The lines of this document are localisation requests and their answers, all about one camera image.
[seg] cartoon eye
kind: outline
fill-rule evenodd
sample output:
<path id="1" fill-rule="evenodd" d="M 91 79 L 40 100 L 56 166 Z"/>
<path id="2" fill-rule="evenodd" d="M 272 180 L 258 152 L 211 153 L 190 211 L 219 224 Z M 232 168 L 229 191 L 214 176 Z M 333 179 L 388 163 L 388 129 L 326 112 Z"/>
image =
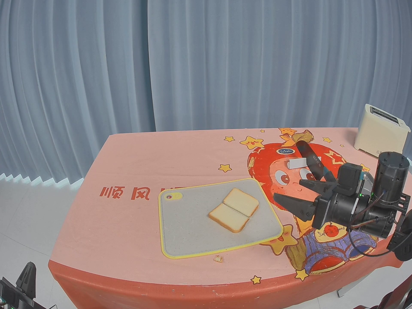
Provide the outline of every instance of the cartoon eye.
<path id="1" fill-rule="evenodd" d="M 275 178 L 276 181 L 278 181 L 278 183 L 281 185 L 287 185 L 290 181 L 289 175 L 281 170 L 275 172 Z"/>
<path id="2" fill-rule="evenodd" d="M 315 181 L 315 177 L 313 176 L 313 174 L 311 173 L 309 169 L 302 168 L 299 173 L 300 173 L 300 177 L 302 178 L 302 180 Z"/>

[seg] white toaster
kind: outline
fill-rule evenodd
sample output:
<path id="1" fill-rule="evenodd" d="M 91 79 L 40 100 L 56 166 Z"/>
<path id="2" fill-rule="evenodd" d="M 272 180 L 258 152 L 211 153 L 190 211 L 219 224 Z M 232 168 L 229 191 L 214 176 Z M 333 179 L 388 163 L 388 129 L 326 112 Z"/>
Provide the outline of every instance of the white toaster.
<path id="1" fill-rule="evenodd" d="M 403 120 L 365 104 L 354 147 L 375 157 L 387 151 L 402 153 L 410 131 Z"/>

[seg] bread crumb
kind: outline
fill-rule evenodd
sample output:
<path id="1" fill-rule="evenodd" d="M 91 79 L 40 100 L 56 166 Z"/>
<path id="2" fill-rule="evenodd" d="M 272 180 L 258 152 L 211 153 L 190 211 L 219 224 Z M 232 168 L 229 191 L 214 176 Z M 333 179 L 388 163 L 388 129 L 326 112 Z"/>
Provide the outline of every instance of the bread crumb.
<path id="1" fill-rule="evenodd" d="M 219 262 L 219 263 L 223 263 L 223 257 L 221 257 L 219 255 L 216 255 L 213 260 L 216 261 L 216 262 Z"/>

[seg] bread slice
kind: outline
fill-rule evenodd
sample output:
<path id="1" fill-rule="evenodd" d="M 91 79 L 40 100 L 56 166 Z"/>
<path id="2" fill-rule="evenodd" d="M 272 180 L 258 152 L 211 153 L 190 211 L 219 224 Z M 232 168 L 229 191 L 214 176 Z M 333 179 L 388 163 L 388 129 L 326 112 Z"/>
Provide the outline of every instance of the bread slice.
<path id="1" fill-rule="evenodd" d="M 209 213 L 209 217 L 231 232 L 242 231 L 249 217 L 221 203 Z"/>
<path id="2" fill-rule="evenodd" d="M 256 198 L 237 188 L 229 192 L 223 203 L 248 217 L 251 217 L 259 207 L 259 201 Z"/>

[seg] curtain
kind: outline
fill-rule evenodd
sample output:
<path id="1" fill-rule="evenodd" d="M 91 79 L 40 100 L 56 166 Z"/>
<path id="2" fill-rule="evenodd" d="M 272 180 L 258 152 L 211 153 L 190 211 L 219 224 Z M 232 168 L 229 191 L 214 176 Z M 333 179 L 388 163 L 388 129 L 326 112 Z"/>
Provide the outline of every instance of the curtain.
<path id="1" fill-rule="evenodd" d="M 357 127 L 365 103 L 412 126 L 411 15 L 412 0 L 148 0 L 156 129 Z"/>
<path id="2" fill-rule="evenodd" d="M 70 183 L 154 131 L 147 0 L 0 0 L 0 174 Z"/>
<path id="3" fill-rule="evenodd" d="M 411 126 L 411 39 L 412 0 L 0 0 L 0 173 L 72 183 L 114 133 L 357 127 L 365 103 Z"/>

